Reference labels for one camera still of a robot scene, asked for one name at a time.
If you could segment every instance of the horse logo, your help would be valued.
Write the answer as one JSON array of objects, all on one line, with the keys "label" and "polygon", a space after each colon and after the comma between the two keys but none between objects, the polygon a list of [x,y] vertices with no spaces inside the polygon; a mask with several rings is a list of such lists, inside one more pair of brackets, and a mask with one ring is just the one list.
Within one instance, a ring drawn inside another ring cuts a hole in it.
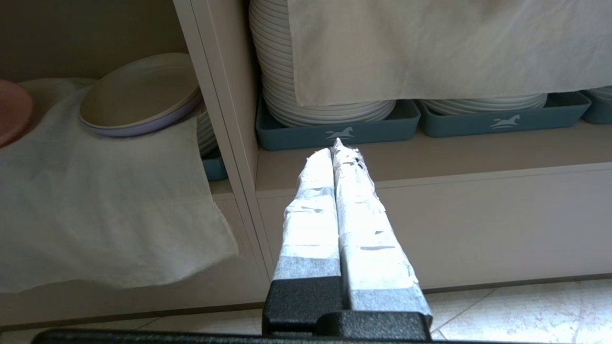
[{"label": "horse logo", "polygon": [[493,125],[489,126],[489,128],[498,129],[498,128],[516,127],[518,125],[517,119],[519,118],[521,118],[521,115],[519,114],[516,114],[510,117],[510,119],[497,118],[497,119],[494,119],[494,121],[496,121],[497,123],[494,123]]},{"label": "horse logo", "polygon": [[325,132],[326,134],[330,134],[328,137],[325,138],[325,140],[330,140],[330,141],[334,141],[334,139],[336,138],[351,138],[354,137],[351,135],[351,132],[353,131],[353,127],[348,127],[344,130],[342,130],[341,132]]}]

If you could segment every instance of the white cloth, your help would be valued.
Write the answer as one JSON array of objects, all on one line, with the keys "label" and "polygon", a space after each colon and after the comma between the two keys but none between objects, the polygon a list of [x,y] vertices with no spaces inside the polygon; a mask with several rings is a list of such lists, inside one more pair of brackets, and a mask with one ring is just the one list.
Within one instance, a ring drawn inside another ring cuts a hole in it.
[{"label": "white cloth", "polygon": [[0,292],[87,280],[116,288],[176,282],[237,252],[212,200],[196,120],[136,138],[88,132],[92,80],[28,88],[41,123],[0,149]]},{"label": "white cloth", "polygon": [[609,0],[288,0],[301,105],[612,84]]}]

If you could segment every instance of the blue plastic tray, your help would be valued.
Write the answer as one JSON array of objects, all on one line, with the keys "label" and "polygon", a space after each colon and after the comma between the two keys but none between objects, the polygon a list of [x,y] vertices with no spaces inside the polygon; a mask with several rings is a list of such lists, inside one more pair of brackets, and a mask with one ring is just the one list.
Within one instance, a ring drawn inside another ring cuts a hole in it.
[{"label": "blue plastic tray", "polygon": [[519,132],[523,130],[571,127],[591,101],[580,92],[551,93],[543,108],[445,116],[417,101],[423,118],[420,126],[432,137]]},{"label": "blue plastic tray", "polygon": [[330,146],[336,137],[348,144],[408,140],[414,136],[419,118],[419,109],[412,100],[398,100],[383,121],[287,128],[270,115],[264,100],[259,97],[255,129],[261,147],[281,151]]},{"label": "blue plastic tray", "polygon": [[228,173],[225,171],[225,164],[223,164],[219,148],[208,153],[202,159],[202,163],[204,164],[204,171],[206,171],[206,177],[209,181],[227,179]]},{"label": "blue plastic tray", "polygon": [[595,98],[588,91],[583,91],[582,94],[593,103],[582,119],[593,124],[612,124],[612,102]]}]

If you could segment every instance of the beige wall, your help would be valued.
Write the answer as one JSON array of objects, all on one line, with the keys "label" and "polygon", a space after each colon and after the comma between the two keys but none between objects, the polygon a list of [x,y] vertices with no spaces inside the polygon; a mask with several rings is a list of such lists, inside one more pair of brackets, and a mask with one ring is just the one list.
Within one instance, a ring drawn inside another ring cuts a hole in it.
[{"label": "beige wall", "polygon": [[1,0],[0,79],[100,78],[187,52],[171,0]]}]

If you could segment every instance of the beige bowl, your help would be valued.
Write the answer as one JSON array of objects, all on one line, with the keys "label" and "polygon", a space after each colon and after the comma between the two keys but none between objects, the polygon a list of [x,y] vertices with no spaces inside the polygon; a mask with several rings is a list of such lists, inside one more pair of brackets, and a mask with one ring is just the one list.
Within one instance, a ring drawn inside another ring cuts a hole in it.
[{"label": "beige bowl", "polygon": [[80,119],[100,129],[121,129],[162,118],[199,93],[188,54],[140,59],[98,81],[81,103]]}]

